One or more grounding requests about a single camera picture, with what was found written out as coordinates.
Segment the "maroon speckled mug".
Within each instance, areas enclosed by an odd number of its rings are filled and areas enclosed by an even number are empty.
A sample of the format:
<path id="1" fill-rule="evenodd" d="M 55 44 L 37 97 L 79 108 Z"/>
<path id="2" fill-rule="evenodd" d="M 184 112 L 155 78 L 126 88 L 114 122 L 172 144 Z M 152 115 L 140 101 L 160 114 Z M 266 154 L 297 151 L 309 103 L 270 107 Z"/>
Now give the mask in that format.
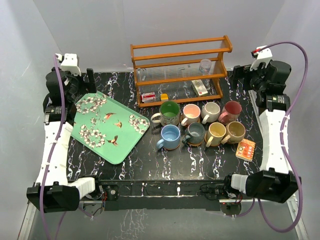
<path id="1" fill-rule="evenodd" d="M 240 113 L 242 112 L 242 106 L 237 101 L 228 101 L 218 117 L 218 121 L 221 124 L 227 125 L 231 122 L 234 122 L 238 119 Z"/>

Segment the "white speckled mug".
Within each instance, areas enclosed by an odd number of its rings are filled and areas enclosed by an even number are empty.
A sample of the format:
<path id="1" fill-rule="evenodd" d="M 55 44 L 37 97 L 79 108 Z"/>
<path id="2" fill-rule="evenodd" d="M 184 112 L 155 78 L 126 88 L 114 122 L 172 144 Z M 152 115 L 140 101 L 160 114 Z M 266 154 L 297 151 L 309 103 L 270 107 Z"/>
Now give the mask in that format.
<path id="1" fill-rule="evenodd" d="M 220 116 L 220 106 L 215 102 L 208 102 L 201 110 L 202 124 L 213 123 Z"/>

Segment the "beige brown mug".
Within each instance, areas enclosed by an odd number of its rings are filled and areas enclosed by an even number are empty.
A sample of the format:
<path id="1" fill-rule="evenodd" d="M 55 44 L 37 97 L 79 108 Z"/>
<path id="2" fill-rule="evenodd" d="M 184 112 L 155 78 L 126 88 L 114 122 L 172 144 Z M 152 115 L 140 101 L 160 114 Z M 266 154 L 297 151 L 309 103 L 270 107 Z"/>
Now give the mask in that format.
<path id="1" fill-rule="evenodd" d="M 226 134 L 222 139 L 221 144 L 237 144 L 245 138 L 246 128 L 238 121 L 232 121 L 228 123 L 225 129 Z"/>

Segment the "pink mug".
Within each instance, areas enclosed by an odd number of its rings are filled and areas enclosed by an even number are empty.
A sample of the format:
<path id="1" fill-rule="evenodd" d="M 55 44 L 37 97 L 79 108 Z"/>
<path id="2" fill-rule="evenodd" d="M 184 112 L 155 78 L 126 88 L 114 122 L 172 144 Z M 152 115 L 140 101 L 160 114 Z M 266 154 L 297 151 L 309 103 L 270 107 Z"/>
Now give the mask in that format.
<path id="1" fill-rule="evenodd" d="M 200 120 L 201 110 L 195 104 L 187 104 L 182 110 L 180 124 L 188 126 L 192 123 L 197 123 Z"/>

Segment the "yellow mug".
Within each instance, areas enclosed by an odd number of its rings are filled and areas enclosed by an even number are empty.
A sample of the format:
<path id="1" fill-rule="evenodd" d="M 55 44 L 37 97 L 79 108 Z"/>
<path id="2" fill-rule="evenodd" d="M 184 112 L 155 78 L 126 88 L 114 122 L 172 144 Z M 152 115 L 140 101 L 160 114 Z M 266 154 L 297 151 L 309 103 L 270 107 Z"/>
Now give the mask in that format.
<path id="1" fill-rule="evenodd" d="M 208 147 L 216 147 L 221 144 L 222 139 L 226 135 L 226 127 L 220 122 L 213 122 L 204 137 L 206 142 L 205 146 Z"/>

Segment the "grey blue mug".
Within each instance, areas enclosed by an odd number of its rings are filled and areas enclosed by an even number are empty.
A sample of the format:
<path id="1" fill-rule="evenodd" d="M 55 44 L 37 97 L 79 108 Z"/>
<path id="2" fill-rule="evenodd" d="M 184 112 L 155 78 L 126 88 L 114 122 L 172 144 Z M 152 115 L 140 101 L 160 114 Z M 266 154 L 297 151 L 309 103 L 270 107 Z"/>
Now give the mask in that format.
<path id="1" fill-rule="evenodd" d="M 191 123 L 182 138 L 182 143 L 185 145 L 199 145 L 203 142 L 205 137 L 205 128 L 201 123 Z"/>

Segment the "green floral mug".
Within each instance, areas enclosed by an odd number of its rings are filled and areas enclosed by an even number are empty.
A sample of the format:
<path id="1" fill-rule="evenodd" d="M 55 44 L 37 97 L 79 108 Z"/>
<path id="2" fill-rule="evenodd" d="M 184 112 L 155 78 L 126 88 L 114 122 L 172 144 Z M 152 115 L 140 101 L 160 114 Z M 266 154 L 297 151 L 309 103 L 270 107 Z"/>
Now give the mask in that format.
<path id="1" fill-rule="evenodd" d="M 154 124 L 166 125 L 179 125 L 180 124 L 181 108 L 175 101 L 165 101 L 161 104 L 159 112 L 152 115 L 150 118 Z"/>

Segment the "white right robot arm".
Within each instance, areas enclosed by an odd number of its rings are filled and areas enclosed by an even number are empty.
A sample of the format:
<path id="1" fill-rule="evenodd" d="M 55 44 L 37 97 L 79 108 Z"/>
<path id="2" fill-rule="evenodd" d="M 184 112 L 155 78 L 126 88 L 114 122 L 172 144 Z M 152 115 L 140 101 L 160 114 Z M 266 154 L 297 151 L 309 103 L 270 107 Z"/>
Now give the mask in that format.
<path id="1" fill-rule="evenodd" d="M 271 60 L 260 63 L 257 69 L 250 65 L 233 68 L 230 85 L 235 89 L 243 80 L 244 90 L 256 92 L 259 121 L 263 139 L 263 154 L 259 172 L 251 175 L 229 174 L 224 179 L 223 194 L 233 199 L 240 193 L 277 203 L 286 202 L 297 190 L 301 177 L 295 176 L 286 159 L 288 149 L 288 124 L 286 114 L 291 106 L 284 94 L 286 80 L 291 73 L 288 63 Z"/>

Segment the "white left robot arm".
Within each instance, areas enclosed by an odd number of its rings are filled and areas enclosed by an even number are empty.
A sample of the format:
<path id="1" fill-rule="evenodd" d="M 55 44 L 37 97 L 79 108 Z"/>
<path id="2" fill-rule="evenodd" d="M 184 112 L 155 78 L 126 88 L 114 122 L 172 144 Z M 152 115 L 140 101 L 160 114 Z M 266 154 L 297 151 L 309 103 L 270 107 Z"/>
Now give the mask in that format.
<path id="1" fill-rule="evenodd" d="M 86 70 L 88 81 L 70 71 L 53 68 L 45 77 L 48 94 L 43 100 L 45 142 L 42 163 L 33 186 L 27 188 L 27 199 L 44 213 L 75 211 L 88 195 L 97 200 L 103 195 L 102 185 L 93 176 L 69 183 L 67 155 L 75 124 L 76 98 L 96 93 L 94 71 Z"/>

